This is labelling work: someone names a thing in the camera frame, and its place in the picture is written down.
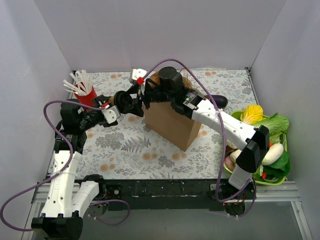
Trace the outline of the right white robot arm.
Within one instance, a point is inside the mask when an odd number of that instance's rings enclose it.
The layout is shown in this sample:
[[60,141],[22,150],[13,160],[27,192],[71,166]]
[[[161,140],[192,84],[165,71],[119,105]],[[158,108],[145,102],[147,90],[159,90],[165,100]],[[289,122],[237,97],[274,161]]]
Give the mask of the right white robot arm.
[[[268,128],[254,127],[225,113],[214,98],[207,99],[195,91],[174,67],[162,68],[155,79],[147,78],[147,72],[143,69],[133,69],[129,81],[132,86],[124,95],[130,103],[125,105],[122,113],[143,116],[143,104],[149,107],[151,103],[170,103],[177,114],[219,132],[225,142],[230,140],[240,150],[240,155],[226,192],[232,199],[243,195],[252,174],[270,149]],[[131,99],[131,94],[136,94],[136,98]]]

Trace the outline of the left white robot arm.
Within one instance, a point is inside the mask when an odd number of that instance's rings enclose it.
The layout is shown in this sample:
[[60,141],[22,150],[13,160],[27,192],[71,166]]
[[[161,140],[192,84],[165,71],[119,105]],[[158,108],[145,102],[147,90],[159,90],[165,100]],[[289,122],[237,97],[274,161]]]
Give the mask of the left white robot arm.
[[61,121],[53,127],[53,170],[46,202],[31,228],[46,240],[78,240],[83,231],[87,208],[108,205],[109,191],[102,175],[87,175],[76,194],[73,188],[79,162],[87,140],[86,131],[96,125],[117,125],[121,113],[111,97],[100,95],[90,105],[77,99],[60,102]]

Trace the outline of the brown paper bag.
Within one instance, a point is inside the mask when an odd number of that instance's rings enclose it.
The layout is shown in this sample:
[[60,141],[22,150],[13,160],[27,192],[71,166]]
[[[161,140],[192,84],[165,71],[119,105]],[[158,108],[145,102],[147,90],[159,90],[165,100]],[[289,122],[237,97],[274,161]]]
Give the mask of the brown paper bag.
[[149,109],[144,105],[145,124],[182,151],[186,151],[201,127],[191,116],[196,103],[204,96],[171,66],[162,68],[148,79],[157,84],[160,80],[171,80],[174,97],[170,102],[152,102]]

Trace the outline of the black coffee cup lid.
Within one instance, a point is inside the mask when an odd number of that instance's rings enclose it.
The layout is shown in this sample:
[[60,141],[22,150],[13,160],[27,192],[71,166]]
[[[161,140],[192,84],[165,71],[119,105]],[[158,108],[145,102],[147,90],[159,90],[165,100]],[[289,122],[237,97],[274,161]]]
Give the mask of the black coffee cup lid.
[[121,90],[114,95],[113,102],[120,113],[124,113],[124,111],[132,105],[133,99],[130,94],[128,94],[126,91]]

